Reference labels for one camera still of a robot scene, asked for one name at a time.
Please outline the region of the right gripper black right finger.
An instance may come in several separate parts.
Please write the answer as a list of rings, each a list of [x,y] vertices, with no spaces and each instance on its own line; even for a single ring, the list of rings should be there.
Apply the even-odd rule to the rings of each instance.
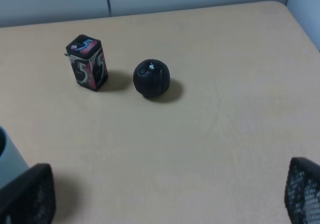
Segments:
[[[305,157],[293,157],[284,191],[284,202],[291,223],[317,223],[319,217],[320,166]]]

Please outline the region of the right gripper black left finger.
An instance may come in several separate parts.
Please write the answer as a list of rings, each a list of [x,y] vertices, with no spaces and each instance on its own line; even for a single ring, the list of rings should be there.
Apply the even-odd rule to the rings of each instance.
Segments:
[[[54,178],[47,163],[39,163],[1,188],[1,223],[52,223]]]

